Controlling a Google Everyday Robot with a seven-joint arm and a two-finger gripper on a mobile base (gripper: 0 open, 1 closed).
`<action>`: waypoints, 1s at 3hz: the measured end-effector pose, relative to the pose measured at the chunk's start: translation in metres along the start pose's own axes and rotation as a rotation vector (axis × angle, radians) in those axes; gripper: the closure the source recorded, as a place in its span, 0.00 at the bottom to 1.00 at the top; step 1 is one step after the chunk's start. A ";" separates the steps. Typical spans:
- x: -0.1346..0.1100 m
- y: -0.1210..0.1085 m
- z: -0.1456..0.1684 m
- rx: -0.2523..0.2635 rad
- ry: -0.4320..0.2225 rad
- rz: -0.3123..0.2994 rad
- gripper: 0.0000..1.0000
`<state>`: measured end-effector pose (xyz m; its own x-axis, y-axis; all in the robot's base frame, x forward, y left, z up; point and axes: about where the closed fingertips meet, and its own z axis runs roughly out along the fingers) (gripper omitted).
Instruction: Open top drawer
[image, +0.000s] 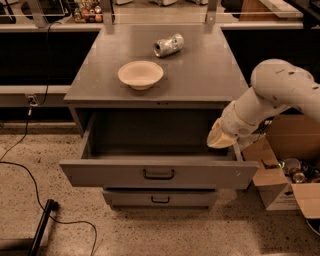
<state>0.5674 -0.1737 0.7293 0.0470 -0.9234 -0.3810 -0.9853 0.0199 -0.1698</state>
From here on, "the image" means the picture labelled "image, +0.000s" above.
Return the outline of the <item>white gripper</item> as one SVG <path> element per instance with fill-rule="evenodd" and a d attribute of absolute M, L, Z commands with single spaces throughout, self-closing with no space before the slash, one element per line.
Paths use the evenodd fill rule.
<path fill-rule="evenodd" d="M 222 149 L 232 146 L 239 138 L 252 134 L 266 118 L 267 107 L 263 100 L 232 101 L 213 124 L 207 146 Z"/>

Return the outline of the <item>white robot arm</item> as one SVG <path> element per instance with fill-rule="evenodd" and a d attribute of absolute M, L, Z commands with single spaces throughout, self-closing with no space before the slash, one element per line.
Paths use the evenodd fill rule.
<path fill-rule="evenodd" d="M 207 146 L 220 149 L 246 138 L 259 124 L 289 108 L 320 122 L 320 85 L 310 72 L 280 59 L 259 63 L 251 74 L 251 87 L 230 102 L 212 126 Z"/>

